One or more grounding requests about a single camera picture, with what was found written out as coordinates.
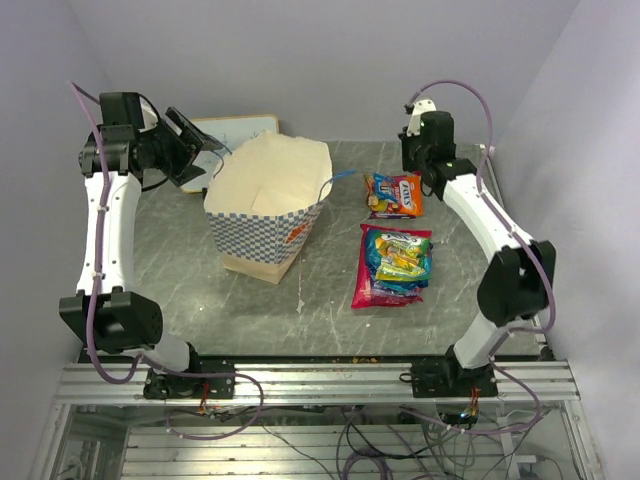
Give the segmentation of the orange yellow snack bag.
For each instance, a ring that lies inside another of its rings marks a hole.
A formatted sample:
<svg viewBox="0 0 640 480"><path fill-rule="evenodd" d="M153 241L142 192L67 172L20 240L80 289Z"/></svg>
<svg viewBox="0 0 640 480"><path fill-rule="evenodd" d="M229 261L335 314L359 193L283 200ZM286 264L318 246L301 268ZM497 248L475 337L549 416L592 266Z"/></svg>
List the orange yellow snack bag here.
<svg viewBox="0 0 640 480"><path fill-rule="evenodd" d="M398 186L398 202L380 201L374 192L373 174L364 174L364 184L366 187L366 205L369 211L403 212L419 217L423 214L422 206L422 180L420 175L398 175L392 176L396 179Z"/></svg>

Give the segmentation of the blue M&M's bag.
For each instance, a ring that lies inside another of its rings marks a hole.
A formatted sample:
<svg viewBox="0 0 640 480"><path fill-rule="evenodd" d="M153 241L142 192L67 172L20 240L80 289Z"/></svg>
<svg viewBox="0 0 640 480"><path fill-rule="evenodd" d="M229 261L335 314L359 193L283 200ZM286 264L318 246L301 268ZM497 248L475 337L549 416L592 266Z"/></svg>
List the blue M&M's bag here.
<svg viewBox="0 0 640 480"><path fill-rule="evenodd" d="M398 194L396 193L398 184L394 177L374 173L373 182L375 195L380 201L398 202Z"/></svg>

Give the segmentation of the checkered paper bag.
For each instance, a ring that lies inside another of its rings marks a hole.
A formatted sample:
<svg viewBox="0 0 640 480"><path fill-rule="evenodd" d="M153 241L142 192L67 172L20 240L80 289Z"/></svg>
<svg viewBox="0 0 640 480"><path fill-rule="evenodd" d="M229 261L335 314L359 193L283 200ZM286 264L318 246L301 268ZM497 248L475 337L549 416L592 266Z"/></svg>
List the checkered paper bag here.
<svg viewBox="0 0 640 480"><path fill-rule="evenodd" d="M300 253L333 184L328 145L264 131L228 156L214 174L204 210L223 266L279 283Z"/></svg>

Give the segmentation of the green Fox's candy bag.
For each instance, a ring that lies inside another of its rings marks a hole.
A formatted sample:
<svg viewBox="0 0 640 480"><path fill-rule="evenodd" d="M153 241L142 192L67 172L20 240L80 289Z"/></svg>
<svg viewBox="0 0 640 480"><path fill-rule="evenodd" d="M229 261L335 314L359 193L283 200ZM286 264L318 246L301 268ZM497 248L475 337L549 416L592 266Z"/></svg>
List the green Fox's candy bag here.
<svg viewBox="0 0 640 480"><path fill-rule="evenodd" d="M362 224L364 265L374 281L418 283L431 278L430 230Z"/></svg>

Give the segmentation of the blue red snack bag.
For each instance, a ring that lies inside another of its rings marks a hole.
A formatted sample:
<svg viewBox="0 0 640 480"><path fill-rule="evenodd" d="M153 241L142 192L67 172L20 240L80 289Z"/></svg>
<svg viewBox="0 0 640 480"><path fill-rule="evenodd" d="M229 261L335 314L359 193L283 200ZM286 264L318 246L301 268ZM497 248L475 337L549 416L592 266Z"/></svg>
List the blue red snack bag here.
<svg viewBox="0 0 640 480"><path fill-rule="evenodd" d="M409 299L419 297L428 286L428 279L412 282L372 280L371 293L377 297Z"/></svg>

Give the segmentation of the red chips bag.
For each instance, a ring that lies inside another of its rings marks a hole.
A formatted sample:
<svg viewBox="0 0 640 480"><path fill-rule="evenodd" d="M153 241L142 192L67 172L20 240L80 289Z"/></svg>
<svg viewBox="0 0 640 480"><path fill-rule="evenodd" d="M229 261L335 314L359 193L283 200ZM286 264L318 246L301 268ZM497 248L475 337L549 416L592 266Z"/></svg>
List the red chips bag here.
<svg viewBox="0 0 640 480"><path fill-rule="evenodd" d="M427 286L427 280L421 282L376 282L370 277L359 277L351 308L403 307L422 302L421 293Z"/></svg>

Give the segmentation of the purple snack bag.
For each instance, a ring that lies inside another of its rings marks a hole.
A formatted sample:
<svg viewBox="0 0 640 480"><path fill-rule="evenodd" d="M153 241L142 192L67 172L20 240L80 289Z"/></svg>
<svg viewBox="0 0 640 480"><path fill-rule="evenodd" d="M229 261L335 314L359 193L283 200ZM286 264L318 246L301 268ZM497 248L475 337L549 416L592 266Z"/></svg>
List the purple snack bag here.
<svg viewBox="0 0 640 480"><path fill-rule="evenodd" d="M369 215L370 219L414 219L413 214L403 212L387 212L387 211L371 211Z"/></svg>

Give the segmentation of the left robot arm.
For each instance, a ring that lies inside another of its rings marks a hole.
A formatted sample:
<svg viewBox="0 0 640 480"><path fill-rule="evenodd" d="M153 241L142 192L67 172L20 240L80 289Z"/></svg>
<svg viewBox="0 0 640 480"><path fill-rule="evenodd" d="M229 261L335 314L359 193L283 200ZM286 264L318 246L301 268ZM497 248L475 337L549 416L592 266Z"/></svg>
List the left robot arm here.
<svg viewBox="0 0 640 480"><path fill-rule="evenodd" d="M59 315L104 380L120 381L99 355L123 354L169 374L170 387L192 397L204 373L193 347L164 329L160 306L136 291L134 228L146 171L158 170L180 187L204 174L194 162L219 144L177 109L159 114L140 93L105 92L96 101L102 120L90 123L79 153L88 206L84 261Z"/></svg>

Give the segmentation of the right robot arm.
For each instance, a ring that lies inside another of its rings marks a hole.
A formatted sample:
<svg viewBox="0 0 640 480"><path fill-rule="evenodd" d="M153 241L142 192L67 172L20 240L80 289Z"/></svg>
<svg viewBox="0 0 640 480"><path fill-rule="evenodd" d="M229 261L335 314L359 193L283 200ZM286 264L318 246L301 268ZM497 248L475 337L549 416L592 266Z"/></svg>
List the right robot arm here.
<svg viewBox="0 0 640 480"><path fill-rule="evenodd" d="M506 336L552 306L556 250L519 227L484 188L480 168L456 156L454 120L429 100L407 108L399 134L402 167L421 176L430 193L452 209L480 245L488 267L477 290L479 313L453 345L455 361L440 373L450 394L476 383L474 369L489 364Z"/></svg>

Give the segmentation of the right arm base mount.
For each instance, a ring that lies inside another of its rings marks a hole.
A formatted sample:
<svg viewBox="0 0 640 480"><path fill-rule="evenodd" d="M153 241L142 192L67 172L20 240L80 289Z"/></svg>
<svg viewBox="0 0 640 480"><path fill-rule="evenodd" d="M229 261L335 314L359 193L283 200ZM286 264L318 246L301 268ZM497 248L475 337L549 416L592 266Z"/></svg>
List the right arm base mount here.
<svg viewBox="0 0 640 480"><path fill-rule="evenodd" d="M409 370L415 398L496 397L498 388L489 365L462 368L454 357L428 357Z"/></svg>

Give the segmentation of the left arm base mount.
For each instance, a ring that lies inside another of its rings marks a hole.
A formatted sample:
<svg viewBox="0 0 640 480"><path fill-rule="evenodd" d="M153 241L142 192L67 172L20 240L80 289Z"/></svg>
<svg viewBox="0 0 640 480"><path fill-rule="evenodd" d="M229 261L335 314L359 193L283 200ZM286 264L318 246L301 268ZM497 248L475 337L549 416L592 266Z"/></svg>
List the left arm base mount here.
<svg viewBox="0 0 640 480"><path fill-rule="evenodd" d="M143 398L147 400L231 399L235 391L235 368L229 360L204 358L188 372L170 374L150 369Z"/></svg>

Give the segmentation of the aluminium frame rail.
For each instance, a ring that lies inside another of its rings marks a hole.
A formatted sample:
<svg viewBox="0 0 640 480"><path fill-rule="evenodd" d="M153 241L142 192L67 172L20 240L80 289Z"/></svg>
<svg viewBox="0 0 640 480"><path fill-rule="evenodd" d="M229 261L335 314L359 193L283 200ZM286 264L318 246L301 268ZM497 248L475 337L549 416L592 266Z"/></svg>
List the aluminium frame rail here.
<svg viewBox="0 0 640 480"><path fill-rule="evenodd" d="M501 362L495 374L498 394L483 397L485 403L529 402L537 396L543 402L578 400L578 387L569 365L555 362ZM469 393L457 396L416 398L400 375L410 368L396 364L241 364L239 374L258 381L267 405L346 405L459 403ZM62 373L54 402L67 405L109 406L196 406L199 400L150 400L143 397L146 372L139 370L123 385L104 382L88 364L71 364Z"/></svg>

